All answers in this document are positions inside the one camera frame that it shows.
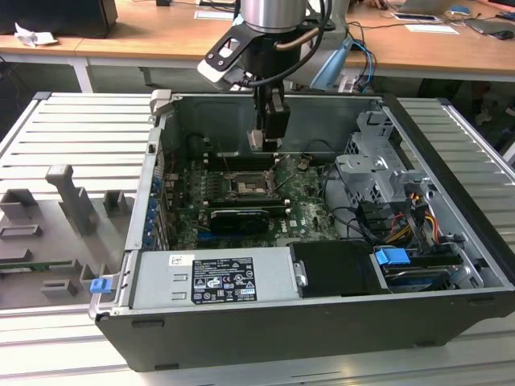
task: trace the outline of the white paper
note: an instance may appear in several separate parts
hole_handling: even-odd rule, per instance
[[[449,26],[430,26],[427,24],[413,24],[409,26],[405,26],[411,32],[430,32],[433,34],[451,34],[451,35],[459,35],[458,31]]]
[[[14,37],[29,47],[36,47],[45,44],[57,43],[57,40],[50,32],[32,32],[21,28],[17,23]]]
[[[195,12],[194,18],[208,20],[233,20],[233,12],[215,12],[213,10],[198,10]]]

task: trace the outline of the barcode sticker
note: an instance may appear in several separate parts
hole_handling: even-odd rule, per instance
[[[177,265],[193,265],[194,260],[195,255],[170,255],[168,265],[170,267]]]

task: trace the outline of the computer mouse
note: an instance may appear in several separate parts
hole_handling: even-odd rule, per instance
[[[500,40],[510,40],[515,37],[515,34],[513,33],[513,31],[504,30],[504,31],[496,32],[495,34],[492,34],[492,36],[495,36],[496,38],[498,38]]]
[[[385,0],[379,0],[379,4],[381,4],[380,10],[388,10],[388,3]]]

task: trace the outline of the yellow wire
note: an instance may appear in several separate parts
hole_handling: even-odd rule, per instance
[[[426,220],[429,220],[431,222],[431,225],[433,227],[433,239],[438,238],[438,229],[436,228],[435,219],[433,217],[426,216]]]
[[[400,232],[396,233],[395,235],[391,236],[386,242],[391,243],[392,241],[398,240],[402,236],[404,236],[406,233],[408,233],[411,230],[409,225],[406,225]]]

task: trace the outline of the motherboard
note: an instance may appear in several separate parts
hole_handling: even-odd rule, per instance
[[[323,166],[308,155],[184,160],[167,180],[173,248],[280,247],[340,238],[321,198]]]

